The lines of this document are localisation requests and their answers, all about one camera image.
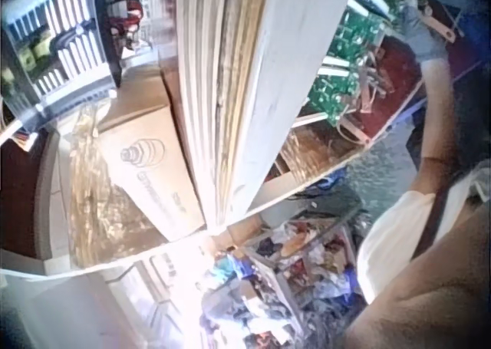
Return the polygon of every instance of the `white shirt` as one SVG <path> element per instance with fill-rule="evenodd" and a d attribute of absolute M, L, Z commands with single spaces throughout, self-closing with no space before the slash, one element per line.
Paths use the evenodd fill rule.
<path fill-rule="evenodd" d="M 450 189 L 435 242 L 455 224 L 471 184 L 479 177 L 489 179 L 488 160 Z M 485 187 L 487 194 L 489 183 Z M 361 245 L 357 263 L 358 282 L 368 304 L 409 265 L 434 199 L 434 193 L 406 192 L 373 225 Z"/>

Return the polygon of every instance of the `black strap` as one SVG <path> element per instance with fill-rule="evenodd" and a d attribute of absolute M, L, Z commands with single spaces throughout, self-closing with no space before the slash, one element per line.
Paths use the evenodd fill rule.
<path fill-rule="evenodd" d="M 443 214 L 445 213 L 445 206 L 447 204 L 448 193 L 450 188 L 459 180 L 461 180 L 468 172 L 458 172 L 452 177 L 451 181 L 443 186 L 435 195 L 435 200 L 428 216 L 427 223 L 424 225 L 423 232 L 421 233 L 420 241 L 417 243 L 414 250 L 411 261 L 425 253 L 429 247 L 435 243 L 438 229 L 442 222 Z"/>

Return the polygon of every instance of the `hand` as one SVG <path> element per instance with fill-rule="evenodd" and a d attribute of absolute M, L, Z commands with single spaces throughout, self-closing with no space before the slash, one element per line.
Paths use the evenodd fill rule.
<path fill-rule="evenodd" d="M 418 63 L 433 59 L 447 59 L 447 50 L 443 39 L 430 31 L 420 19 L 417 0 L 404 0 L 403 33 Z"/>

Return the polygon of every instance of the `printed logo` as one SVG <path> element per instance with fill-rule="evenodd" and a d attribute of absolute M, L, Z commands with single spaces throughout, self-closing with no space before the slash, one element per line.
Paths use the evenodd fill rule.
<path fill-rule="evenodd" d="M 123 148 L 120 156 L 125 163 L 135 167 L 152 167 L 162 162 L 164 153 L 165 146 L 161 140 L 138 140 Z"/>

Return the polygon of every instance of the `white sleeve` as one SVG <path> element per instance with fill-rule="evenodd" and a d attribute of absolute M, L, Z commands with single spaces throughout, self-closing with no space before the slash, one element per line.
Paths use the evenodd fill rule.
<path fill-rule="evenodd" d="M 370 304 L 411 260 L 435 199 L 409 191 L 373 225 L 358 253 L 358 282 Z"/>

